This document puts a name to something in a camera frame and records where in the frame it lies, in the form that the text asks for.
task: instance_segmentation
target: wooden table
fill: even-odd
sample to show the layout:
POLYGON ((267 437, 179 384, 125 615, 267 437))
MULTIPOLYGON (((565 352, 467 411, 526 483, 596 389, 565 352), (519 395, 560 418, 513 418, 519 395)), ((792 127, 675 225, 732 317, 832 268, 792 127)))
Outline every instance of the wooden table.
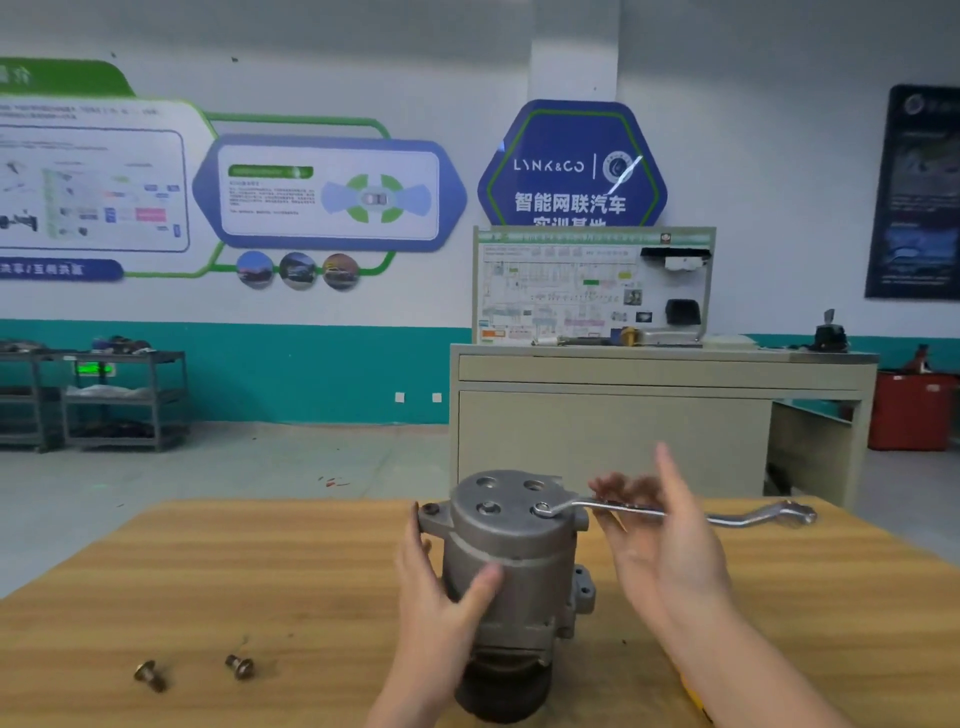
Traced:
MULTIPOLYGON (((858 726, 960 725, 960 570, 808 502, 812 527, 721 532, 744 610, 858 726)), ((184 500, 137 516, 0 602, 0 727, 360 725, 394 649, 407 507, 184 500), (259 675, 234 681, 230 652, 259 675), (150 658, 167 693, 132 679, 150 658)), ((596 524, 580 539, 596 611, 561 643, 528 724, 706 726, 617 588, 596 524)), ((453 706, 441 724, 474 723, 453 706)))

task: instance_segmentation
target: right hand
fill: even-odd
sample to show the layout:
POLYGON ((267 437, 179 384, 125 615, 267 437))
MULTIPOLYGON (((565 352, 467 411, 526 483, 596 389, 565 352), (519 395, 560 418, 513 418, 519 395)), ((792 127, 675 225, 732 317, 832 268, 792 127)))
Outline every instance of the right hand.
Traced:
POLYGON ((686 487, 670 451, 657 445, 657 470, 629 480, 622 473, 594 478, 600 498, 658 506, 662 524, 640 515, 596 510, 627 599, 663 642, 733 610, 730 576, 720 540, 686 487))

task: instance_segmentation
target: dark poster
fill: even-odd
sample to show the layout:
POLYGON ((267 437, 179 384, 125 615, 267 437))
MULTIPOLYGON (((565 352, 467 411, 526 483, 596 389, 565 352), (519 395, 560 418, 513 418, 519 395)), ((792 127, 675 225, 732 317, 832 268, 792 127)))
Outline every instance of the dark poster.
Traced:
POLYGON ((960 88, 890 90, 869 299, 960 301, 960 88))

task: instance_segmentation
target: left hand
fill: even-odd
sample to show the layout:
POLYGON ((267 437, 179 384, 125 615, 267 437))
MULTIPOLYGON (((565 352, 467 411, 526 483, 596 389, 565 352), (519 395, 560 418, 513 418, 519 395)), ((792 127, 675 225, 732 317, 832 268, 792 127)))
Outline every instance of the left hand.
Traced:
POLYGON ((463 677, 477 625, 503 581, 503 569, 487 564, 463 598, 450 601, 427 559, 430 543, 420 538, 417 510, 415 503, 396 551, 400 635, 368 728, 436 722, 463 677))

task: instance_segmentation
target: circular photo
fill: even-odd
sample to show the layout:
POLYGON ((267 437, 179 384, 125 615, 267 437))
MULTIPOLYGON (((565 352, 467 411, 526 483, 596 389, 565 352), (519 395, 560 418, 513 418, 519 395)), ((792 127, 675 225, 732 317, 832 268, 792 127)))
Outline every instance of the circular photo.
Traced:
POLYGON ((280 261, 280 277, 295 291, 305 291, 317 279, 317 264, 304 253, 288 253, 280 261))
POLYGON ((260 251, 246 251, 237 258, 237 277, 250 288, 266 288, 274 279, 274 262, 260 251))
POLYGON ((360 280, 360 266, 349 255, 334 253, 324 261, 324 280, 335 291, 349 291, 360 280))

